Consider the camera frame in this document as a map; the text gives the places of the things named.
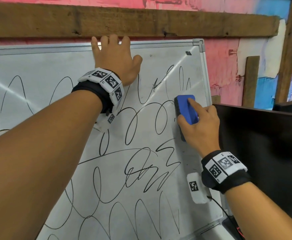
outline black wristband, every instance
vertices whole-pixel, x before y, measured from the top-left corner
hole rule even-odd
[[[202,172],[202,182],[203,184],[211,188],[213,190],[220,191],[222,194],[226,193],[231,188],[234,188],[236,186],[240,186],[244,183],[251,182],[251,177],[249,174],[244,170],[238,170],[235,173],[228,175],[227,178],[219,183],[212,174],[208,171],[208,169],[205,167],[205,165],[215,156],[217,156],[219,153],[221,153],[221,150],[214,151],[212,153],[209,153],[207,156],[205,156],[202,159],[202,165],[203,165],[203,172]]]
[[[90,92],[93,92],[96,94],[99,99],[101,100],[101,103],[103,104],[103,109],[101,110],[101,114],[104,113],[112,113],[113,111],[113,103],[110,99],[109,93],[103,89],[100,84],[94,83],[92,81],[83,81],[79,82],[71,92],[77,91],[77,90],[87,90]]]

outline whiteboard frame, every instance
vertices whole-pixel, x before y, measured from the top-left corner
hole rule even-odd
[[[208,79],[208,70],[206,62],[206,52],[203,39],[187,40],[147,40],[132,41],[131,49],[141,48],[162,48],[162,47],[180,47],[180,46],[198,46],[200,52],[200,65],[202,66],[204,89],[207,106],[212,105],[212,97]],[[0,45],[0,56],[2,55],[22,55],[39,53],[59,53],[59,52],[81,52],[91,51],[91,43],[55,43],[55,44],[34,44],[34,45]]]

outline forearm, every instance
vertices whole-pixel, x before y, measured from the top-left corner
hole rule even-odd
[[[72,177],[101,109],[95,94],[76,91],[0,137],[0,239],[36,237]]]
[[[225,193],[247,240],[292,240],[292,219],[252,183]]]

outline wire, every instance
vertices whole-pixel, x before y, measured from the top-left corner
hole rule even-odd
[[[224,210],[224,208],[221,207],[221,205],[211,196],[207,196],[208,199],[211,199],[213,201],[215,201],[215,203],[220,207],[220,209],[223,210],[223,212],[226,214],[226,216],[228,217],[228,219],[230,220],[231,224],[235,227],[236,232],[238,233],[240,239],[245,240],[245,238],[242,236],[242,234],[239,232],[236,223],[232,221],[232,219],[229,217],[229,215],[227,214],[227,212]]]

